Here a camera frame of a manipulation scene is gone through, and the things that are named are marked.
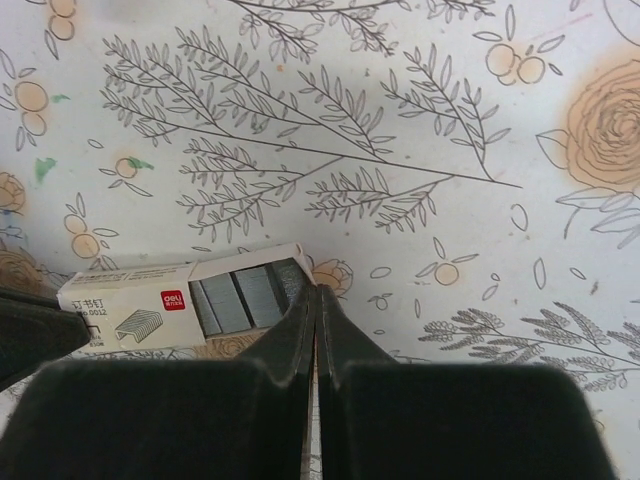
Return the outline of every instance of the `leaf drawing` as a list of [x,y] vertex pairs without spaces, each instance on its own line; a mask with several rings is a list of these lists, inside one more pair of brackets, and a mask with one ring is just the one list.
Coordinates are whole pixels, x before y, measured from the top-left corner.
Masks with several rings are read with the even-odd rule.
[[60,60],[60,55],[58,54],[58,46],[56,45],[56,39],[53,38],[51,32],[49,30],[44,31],[44,43],[53,55],[53,58],[56,60]]
[[391,271],[392,270],[390,267],[376,267],[373,270],[371,270],[371,273],[369,274],[369,278],[374,280],[386,278],[389,275],[391,275]]
[[26,138],[24,127],[18,127],[18,130],[16,131],[16,151],[19,152],[22,150]]
[[560,169],[567,168],[566,148],[568,134],[564,130],[549,130],[536,135],[538,145],[542,153],[554,166]]
[[482,301],[486,302],[487,300],[489,300],[491,297],[493,297],[496,292],[498,291],[498,287],[500,285],[498,285],[497,283],[494,283],[493,285],[491,285],[489,288],[487,288],[484,293],[482,294]]
[[616,196],[616,192],[609,188],[590,187],[564,195],[558,198],[556,203],[597,210],[602,208],[614,196]]
[[516,34],[516,14],[513,10],[513,5],[507,7],[507,13],[505,14],[505,31],[507,32],[507,39],[512,41]]
[[485,16],[494,16],[488,8],[494,3],[495,0],[427,0],[428,18],[444,17],[446,23],[451,23],[455,18],[464,20],[469,15],[477,21]]
[[0,63],[2,64],[4,73],[6,73],[12,80],[15,80],[16,69],[13,66],[13,61],[11,60],[9,55],[7,55],[7,53],[2,49],[0,49]]
[[554,37],[545,42],[542,42],[536,51],[538,53],[547,53],[551,50],[555,50],[562,44],[562,42],[564,42],[565,37],[566,35],[560,35],[558,37]]
[[582,330],[582,333],[584,333],[585,337],[587,337],[587,339],[591,343],[593,343],[594,345],[609,345],[611,343],[611,341],[607,337],[605,337],[602,330],[600,330],[600,328],[595,323],[578,312],[576,309],[560,302],[555,302],[554,304],[557,307],[562,308],[571,316],[573,321],[578,324],[580,330]]
[[476,32],[473,34],[478,40],[484,40],[485,42],[501,42],[503,38],[494,32]]
[[529,215],[519,203],[511,205],[511,223],[521,232],[526,232],[529,228]]
[[101,149],[103,149],[103,148],[104,148],[104,145],[102,145],[99,141],[97,141],[97,140],[95,140],[95,139],[93,139],[93,138],[88,139],[88,140],[87,140],[87,143],[88,143],[91,147],[93,147],[93,148],[95,148],[95,149],[97,149],[97,150],[101,150]]
[[440,240],[438,240],[437,237],[433,237],[433,247],[436,249],[436,253],[438,254],[438,256],[444,260],[447,254],[444,250],[444,247],[442,246],[442,243],[440,242]]
[[574,277],[577,277],[580,280],[586,280],[587,279],[587,277],[584,275],[584,273],[582,273],[580,270],[578,270],[575,267],[571,267],[569,269],[569,271],[573,274]]
[[636,0],[622,0],[614,2],[604,0],[604,8],[611,24],[629,43],[640,47],[640,33],[637,21],[640,5]]
[[80,214],[81,217],[84,218],[87,216],[87,210],[84,204],[84,198],[82,198],[82,194],[80,192],[76,194],[76,208],[78,209],[78,213]]
[[471,255],[463,255],[462,257],[454,258],[453,260],[451,260],[451,263],[470,262],[471,260],[473,260],[476,257],[478,257],[478,255],[479,255],[478,253],[472,253]]
[[423,278],[428,276],[430,273],[432,273],[436,268],[438,267],[438,262],[433,262],[430,263],[429,265],[427,265],[426,267],[424,267],[422,270],[420,270],[418,273],[416,273],[416,278]]
[[640,228],[640,209],[628,208],[607,216],[594,225],[591,230],[600,233],[628,232]]
[[547,271],[542,258],[538,258],[538,260],[533,264],[533,278],[540,290],[547,285]]
[[129,188],[129,190],[131,190],[133,193],[136,193],[137,195],[140,195],[141,197],[153,197],[152,194],[138,187],[137,185],[134,185],[133,183],[125,182],[125,185],[127,186],[127,188]]
[[607,200],[600,205],[600,211],[602,213],[617,212],[628,207],[636,196],[631,192],[621,192],[609,196]]

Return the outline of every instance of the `red deli logo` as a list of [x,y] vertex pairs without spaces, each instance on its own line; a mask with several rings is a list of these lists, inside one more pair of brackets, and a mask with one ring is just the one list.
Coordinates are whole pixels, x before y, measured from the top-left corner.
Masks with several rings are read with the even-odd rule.
[[164,304],[165,310],[184,310],[186,308],[184,305],[184,297],[180,290],[167,290],[161,292],[160,295],[162,296],[162,303]]

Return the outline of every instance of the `orange fruit drawing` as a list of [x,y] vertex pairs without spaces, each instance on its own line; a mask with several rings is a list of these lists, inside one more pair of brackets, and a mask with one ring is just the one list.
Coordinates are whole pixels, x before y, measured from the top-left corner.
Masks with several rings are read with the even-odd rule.
[[85,221],[73,213],[64,217],[64,227],[74,235],[87,231],[87,224]]
[[36,137],[41,137],[47,131],[47,122],[44,121],[42,115],[35,112],[23,112],[22,125],[31,135]]
[[76,0],[49,0],[49,6],[59,17],[69,18],[76,14]]
[[436,269],[435,277],[441,285],[449,286],[458,281],[458,278],[460,278],[460,272],[455,265],[443,263]]
[[16,101],[23,110],[40,112],[49,104],[49,96],[37,83],[20,82],[15,88]]
[[93,258],[100,253],[100,244],[88,233],[75,237],[71,243],[71,248],[80,258]]
[[524,83],[538,83],[542,80],[546,68],[544,60],[538,57],[530,57],[520,64],[518,76]]
[[487,54],[487,68],[497,77],[507,75],[516,65],[517,55],[509,45],[499,43],[494,45]]
[[[516,55],[516,61],[520,62],[520,57],[518,55]],[[513,85],[518,81],[518,71],[514,68],[506,75],[502,75],[501,77],[498,77],[498,81],[501,84],[506,85],[507,87],[510,85]]]
[[62,41],[71,40],[76,33],[73,22],[67,18],[52,15],[49,19],[49,30],[53,35]]
[[116,162],[116,172],[122,178],[133,178],[138,173],[138,169],[131,165],[128,158],[121,158]]

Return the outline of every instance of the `rose drawing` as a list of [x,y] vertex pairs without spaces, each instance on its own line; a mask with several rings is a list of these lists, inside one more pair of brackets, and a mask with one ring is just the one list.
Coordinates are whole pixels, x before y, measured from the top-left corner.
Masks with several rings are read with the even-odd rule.
[[353,270],[338,259],[314,266],[312,273],[317,283],[330,286],[337,297],[347,293],[353,283]]
[[7,172],[0,173],[0,210],[18,212],[24,205],[25,195],[22,184]]
[[262,336],[262,332],[210,338],[204,346],[194,347],[198,358],[233,358]]
[[591,83],[571,107],[567,169],[581,183],[616,192],[640,185],[640,61]]
[[40,294],[42,274],[26,252],[24,255],[9,252],[0,242],[0,286],[21,292]]

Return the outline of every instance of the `branch drawing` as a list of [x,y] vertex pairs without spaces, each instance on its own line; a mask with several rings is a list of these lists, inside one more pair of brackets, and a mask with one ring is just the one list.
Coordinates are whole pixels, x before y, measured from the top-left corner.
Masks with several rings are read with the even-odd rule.
[[362,5],[351,1],[347,6],[338,6],[333,0],[292,0],[286,4],[277,0],[259,3],[228,1],[245,12],[240,23],[240,35],[248,35],[254,49],[258,48],[263,37],[268,36],[271,60],[280,57],[283,63],[292,57],[308,64],[318,46],[312,38],[327,25],[344,30],[351,39],[352,52],[373,51],[384,56],[393,55],[398,42],[387,40],[385,32],[389,24],[378,23],[376,14],[381,7],[391,5],[411,11],[406,0],[378,0]]
[[[560,368],[583,389],[604,392],[626,388],[627,372],[640,370],[640,326],[623,323],[624,331],[606,333],[575,308],[555,302],[560,313],[541,309],[542,318],[521,318],[533,325],[530,335],[510,335],[496,315],[469,308],[451,322],[429,322],[423,342],[446,344],[440,350],[467,349],[488,364],[535,363]],[[626,357],[605,348],[616,341],[630,350]]]
[[[299,72],[303,85],[299,92],[278,91],[264,72],[258,73],[260,62],[249,61],[241,45],[230,54],[222,39],[213,39],[206,27],[201,35],[176,30],[182,55],[172,56],[166,44],[152,44],[143,54],[135,41],[125,44],[118,37],[105,40],[107,55],[116,62],[105,66],[104,107],[117,112],[125,127],[132,126],[154,146],[160,140],[171,143],[170,135],[175,131],[194,135],[184,150],[192,156],[191,162],[183,164],[180,173],[201,188],[197,199],[183,195],[178,204],[185,207],[187,214],[196,215],[190,226],[199,234],[208,231],[212,241],[222,229],[231,242],[235,230],[247,235],[253,222],[264,225],[264,208],[280,207],[292,198],[301,181],[321,174],[326,175],[326,180],[319,178],[315,189],[306,190],[315,197],[307,211],[324,215],[329,221],[338,217],[348,221],[356,210],[359,218],[376,215],[375,226],[387,233],[392,227],[415,231],[417,222],[426,225],[427,208],[436,214],[434,189],[453,178],[515,186],[494,180],[485,167],[487,146],[504,138],[510,129],[485,134],[484,122],[498,107],[481,116],[478,105],[482,91],[478,89],[472,97],[466,80],[466,93],[459,101],[457,92],[446,93],[451,80],[451,57],[447,57],[440,80],[431,80],[438,93],[420,98],[426,99],[427,105],[444,101],[437,111],[425,112],[435,114],[437,133],[443,130],[444,136],[460,126],[463,138],[452,141],[474,152],[482,172],[476,176],[392,161],[395,137],[378,133],[384,107],[376,104],[377,98],[372,100],[370,92],[351,90],[340,77],[332,77],[324,65],[320,66],[319,76]],[[434,75],[435,46],[432,52],[431,71],[423,66],[423,73],[430,78]],[[397,80],[394,81],[395,87],[383,88],[387,92],[395,88],[395,95],[399,95]],[[387,97],[395,98],[391,93]],[[441,124],[443,119],[449,121],[446,127]],[[313,139],[314,131],[329,135],[333,139],[330,146],[318,148],[301,143]],[[305,154],[320,160],[306,170],[284,164],[280,168],[264,168],[256,154],[250,153],[252,147],[261,147],[259,155],[263,155],[265,147],[271,147],[276,152]],[[358,172],[321,173],[345,160],[360,163]],[[384,171],[388,169],[410,170],[425,178],[409,188],[394,189],[385,178]]]
[[511,129],[505,128],[487,136],[484,122],[498,112],[499,106],[495,105],[480,114],[478,107],[482,101],[482,89],[472,92],[471,84],[466,78],[462,82],[464,92],[460,93],[461,82],[452,82],[451,55],[447,56],[437,73],[438,49],[435,44],[431,45],[426,63],[423,63],[422,53],[417,47],[413,53],[404,52],[404,55],[410,63],[407,71],[419,73],[422,78],[411,80],[415,88],[401,92],[397,75],[390,70],[389,84],[382,83],[382,88],[387,92],[387,98],[399,102],[400,110],[406,109],[399,115],[404,118],[433,115],[435,133],[443,137],[449,137],[460,126],[462,136],[452,136],[450,141],[471,149],[486,178],[494,181],[485,167],[487,146],[502,140]]

